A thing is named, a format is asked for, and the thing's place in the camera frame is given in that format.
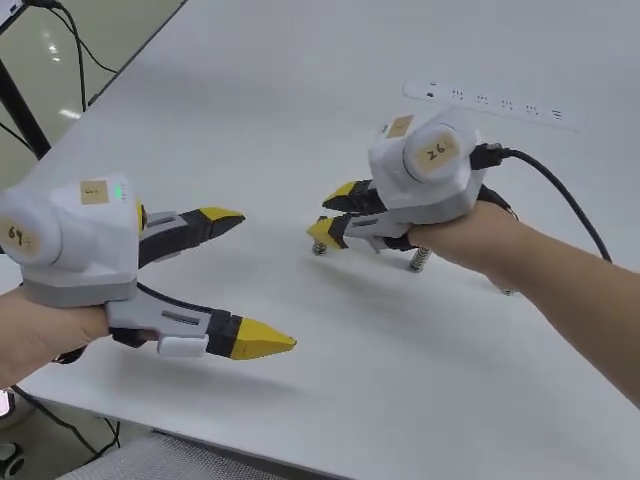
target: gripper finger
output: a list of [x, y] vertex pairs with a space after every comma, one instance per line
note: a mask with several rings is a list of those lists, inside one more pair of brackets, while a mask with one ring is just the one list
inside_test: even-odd
[[316, 241], [334, 250], [349, 248], [344, 241], [344, 234], [352, 216], [349, 214], [339, 217], [320, 218], [311, 225], [307, 233]]
[[[296, 345], [293, 338], [264, 323], [226, 310], [182, 302], [140, 283], [133, 298], [109, 302], [106, 310], [114, 333], [155, 332], [158, 353], [162, 356], [198, 357], [210, 353], [232, 360], [249, 360], [286, 352]], [[114, 339], [124, 340], [122, 335]], [[128, 345], [136, 347], [142, 343]]]
[[329, 195], [322, 202], [322, 206], [330, 210], [360, 215], [374, 215], [387, 210], [371, 180], [345, 183]]
[[195, 248], [244, 221], [239, 212], [207, 207], [181, 214], [151, 213], [140, 238], [139, 268]]

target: hand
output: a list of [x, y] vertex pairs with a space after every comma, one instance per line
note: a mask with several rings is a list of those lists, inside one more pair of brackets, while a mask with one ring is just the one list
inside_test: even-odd
[[0, 296], [0, 387], [108, 334], [102, 307], [58, 309], [28, 301], [21, 288], [6, 293]]
[[480, 201], [471, 213], [452, 222], [412, 228], [409, 242], [506, 287], [502, 266], [520, 254], [527, 230], [499, 206]]

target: numbered label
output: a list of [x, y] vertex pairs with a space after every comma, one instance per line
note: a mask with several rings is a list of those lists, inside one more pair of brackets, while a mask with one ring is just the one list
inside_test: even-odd
[[0, 217], [0, 241], [5, 248], [30, 256], [38, 253], [40, 244], [36, 234], [7, 217]]
[[109, 203], [109, 187], [106, 180], [80, 182], [80, 199], [83, 205]]
[[389, 127], [389, 133], [387, 133], [387, 138], [404, 137], [407, 133], [407, 130], [409, 130], [409, 125], [411, 125], [411, 120], [413, 120], [413, 115], [396, 118], [391, 124], [391, 126]]
[[458, 144], [450, 133], [440, 135], [436, 140], [416, 152], [416, 163], [420, 169], [429, 173], [440, 168], [460, 154]]

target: black cable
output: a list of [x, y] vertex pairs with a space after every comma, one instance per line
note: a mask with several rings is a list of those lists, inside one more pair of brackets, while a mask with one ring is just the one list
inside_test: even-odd
[[119, 440], [118, 440], [119, 438], [120, 438], [120, 422], [118, 422], [116, 424], [115, 431], [113, 432], [113, 440], [110, 443], [106, 444], [104, 447], [102, 447], [100, 449], [100, 451], [96, 452], [93, 455], [93, 457], [91, 457], [89, 460], [87, 460], [85, 462], [85, 465], [88, 465], [91, 462], [95, 462], [96, 460], [101, 458], [105, 453], [107, 453], [107, 451], [109, 451], [110, 448], [112, 448], [114, 445], [119, 443]]
[[25, 147], [27, 147], [29, 150], [31, 150], [31, 147], [29, 146], [29, 144], [27, 142], [24, 141], [24, 138], [22, 138], [20, 135], [18, 135], [16, 132], [14, 132], [13, 130], [11, 130], [9, 127], [7, 127], [4, 123], [0, 122], [0, 128], [2, 128], [5, 132], [7, 132], [9, 135], [11, 135], [13, 138], [15, 138], [16, 140], [18, 140], [21, 144], [23, 144]]
[[104, 418], [103, 420], [108, 425], [109, 430], [111, 430], [111, 433], [113, 433], [113, 440], [116, 442], [116, 445], [118, 446], [118, 448], [121, 448], [122, 445], [120, 445], [120, 422], [119, 421], [116, 422], [116, 428], [114, 429], [109, 419]]
[[47, 407], [45, 407], [42, 403], [40, 403], [40, 401], [37, 400], [35, 397], [32, 397], [31, 395], [29, 395], [27, 392], [22, 390], [17, 385], [14, 385], [13, 387], [11, 387], [11, 390], [13, 390], [15, 393], [20, 395], [28, 404], [32, 405], [36, 410], [39, 410], [40, 412], [42, 412], [42, 414], [44, 414], [44, 416], [47, 417], [49, 420], [51, 420], [53, 423], [55, 423], [60, 427], [66, 428], [67, 430], [70, 430], [71, 433], [73, 433], [75, 437], [80, 441], [80, 443], [82, 443], [82, 445], [84, 445], [86, 449], [89, 450], [94, 456], [99, 453], [95, 448], [91, 446], [91, 444], [87, 441], [87, 439], [82, 436], [80, 431], [74, 425], [71, 425], [70, 423], [67, 423], [61, 420], [56, 415], [51, 413], [51, 411]]
[[[58, 17], [60, 19], [60, 21], [62, 23], [64, 23], [64, 26], [67, 27], [67, 30], [69, 30], [71, 32], [72, 35], [75, 35], [73, 33], [73, 29], [71, 28], [71, 26], [67, 23], [67, 20], [65, 20], [65, 18], [60, 15], [58, 12], [56, 12], [55, 10], [50, 9], [49, 12], [51, 12], [52, 14], [54, 14], [56, 17]], [[91, 58], [91, 60], [94, 61], [94, 63], [96, 65], [98, 65], [98, 67], [100, 67], [101, 69], [103, 69], [106, 72], [109, 73], [118, 73], [116, 70], [114, 70], [113, 68], [107, 67], [106, 65], [104, 65], [102, 62], [100, 62], [100, 60], [98, 60], [95, 55], [93, 54], [93, 52], [89, 49], [89, 47], [87, 47], [87, 44], [84, 43], [84, 41], [82, 40], [82, 38], [78, 37], [78, 40], [80, 41], [80, 45], [82, 45], [82, 47], [85, 49], [85, 51], [87, 52], [87, 54], [89, 55], [89, 57]]]
[[571, 207], [571, 209], [578, 216], [580, 223], [582, 223], [584, 228], [587, 229], [587, 232], [589, 232], [589, 235], [591, 235], [591, 238], [593, 239], [596, 246], [598, 247], [598, 250], [600, 251], [600, 255], [602, 256], [602, 258], [607, 262], [611, 262], [611, 255], [609, 255], [609, 251], [607, 250], [607, 247], [602, 241], [600, 234], [595, 229], [595, 227], [587, 217], [586, 213], [584, 213], [582, 208], [580, 208], [580, 205], [578, 205], [578, 202], [576, 201], [576, 199], [573, 198], [573, 195], [569, 193], [569, 190], [567, 190], [567, 187], [564, 186], [564, 184], [560, 181], [558, 177], [556, 177], [553, 173], [551, 173], [551, 170], [549, 170], [547, 167], [545, 167], [543, 164], [541, 164], [538, 160], [533, 158], [531, 155], [527, 155], [526, 153], [521, 152], [520, 150], [512, 150], [510, 148], [505, 148], [505, 149], [502, 149], [501, 153], [502, 155], [504, 155], [503, 158], [506, 158], [506, 157], [518, 158], [523, 162], [529, 164], [533, 168], [535, 168], [542, 175], [544, 175], [544, 177], [547, 180], [549, 180], [553, 184], [553, 186], [556, 187], [556, 189], [562, 194], [562, 196], [567, 201], [567, 203], [569, 203], [569, 206]]
[[67, 10], [67, 7], [59, 2], [56, 2], [55, 7], [49, 8], [49, 11], [52, 11], [53, 9], [60, 10], [62, 13], [64, 13], [69, 20], [69, 24], [71, 25], [71, 32], [73, 33], [73, 38], [76, 42], [76, 50], [78, 51], [78, 67], [80, 69], [80, 97], [82, 101], [82, 112], [84, 113], [87, 111], [87, 86], [84, 74], [84, 56], [82, 55], [82, 44], [80, 43], [78, 26], [76, 25], [76, 21], [73, 19], [73, 15], [71, 15], [71, 12]]

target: power strip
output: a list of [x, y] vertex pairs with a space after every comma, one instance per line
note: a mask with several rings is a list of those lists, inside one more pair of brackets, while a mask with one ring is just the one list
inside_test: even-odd
[[534, 102], [522, 102], [504, 95], [473, 91], [438, 82], [409, 80], [403, 93], [409, 98], [427, 102], [457, 105], [470, 110], [527, 122], [550, 125], [579, 132], [582, 128], [575, 114], [561, 108], [550, 108]]

